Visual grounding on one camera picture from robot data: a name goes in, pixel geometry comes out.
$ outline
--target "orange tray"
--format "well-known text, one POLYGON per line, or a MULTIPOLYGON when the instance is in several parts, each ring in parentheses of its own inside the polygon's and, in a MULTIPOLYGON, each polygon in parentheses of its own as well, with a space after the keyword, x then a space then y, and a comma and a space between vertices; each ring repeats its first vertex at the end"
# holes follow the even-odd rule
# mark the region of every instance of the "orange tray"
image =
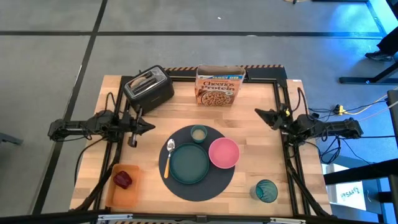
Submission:
POLYGON ((113 166, 112 175, 109 179, 108 193, 106 195, 105 206, 111 208, 132 208, 137 203, 139 183, 141 179, 141 171, 138 166, 116 164, 113 166), (132 184, 123 189, 113 182, 113 177, 120 171, 129 174, 132 184))

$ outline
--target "teal plate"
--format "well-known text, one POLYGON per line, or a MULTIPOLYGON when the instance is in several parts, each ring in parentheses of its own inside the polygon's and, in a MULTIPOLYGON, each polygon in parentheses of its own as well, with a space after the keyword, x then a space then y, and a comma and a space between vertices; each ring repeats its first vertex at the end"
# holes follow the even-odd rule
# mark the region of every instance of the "teal plate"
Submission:
POLYGON ((183 184, 201 181, 209 170, 209 157, 197 144, 186 143, 174 149, 170 158, 170 173, 183 184))

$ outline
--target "spoon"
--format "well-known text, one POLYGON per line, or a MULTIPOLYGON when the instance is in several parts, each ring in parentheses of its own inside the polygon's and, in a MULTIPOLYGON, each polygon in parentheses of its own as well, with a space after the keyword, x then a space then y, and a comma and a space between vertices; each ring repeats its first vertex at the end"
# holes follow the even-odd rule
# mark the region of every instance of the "spoon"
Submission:
POLYGON ((172 151, 175 147, 175 143, 173 139, 170 139, 167 142, 167 150, 169 151, 169 156, 167 157, 167 163, 166 163, 166 169, 164 170, 164 178, 167 179, 169 177, 169 163, 170 163, 170 156, 172 154, 172 151))

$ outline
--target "shoe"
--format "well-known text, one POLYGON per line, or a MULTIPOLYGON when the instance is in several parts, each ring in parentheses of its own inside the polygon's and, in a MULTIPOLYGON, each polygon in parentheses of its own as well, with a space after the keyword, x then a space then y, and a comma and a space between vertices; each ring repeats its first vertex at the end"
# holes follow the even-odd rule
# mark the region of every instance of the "shoe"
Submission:
POLYGON ((381 52, 380 50, 377 52, 373 52, 373 53, 366 53, 365 57, 372 59, 372 60, 378 60, 380 62, 389 62, 392 60, 392 56, 385 54, 383 52, 381 52))

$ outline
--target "pink bowl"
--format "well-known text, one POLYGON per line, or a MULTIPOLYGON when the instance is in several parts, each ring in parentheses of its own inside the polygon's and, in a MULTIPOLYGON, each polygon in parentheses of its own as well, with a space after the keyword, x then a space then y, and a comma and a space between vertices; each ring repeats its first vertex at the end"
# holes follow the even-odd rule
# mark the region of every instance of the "pink bowl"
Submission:
POLYGON ((239 157, 239 147, 232 139, 219 138, 210 145, 210 161, 221 169, 228 169, 235 166, 239 157))

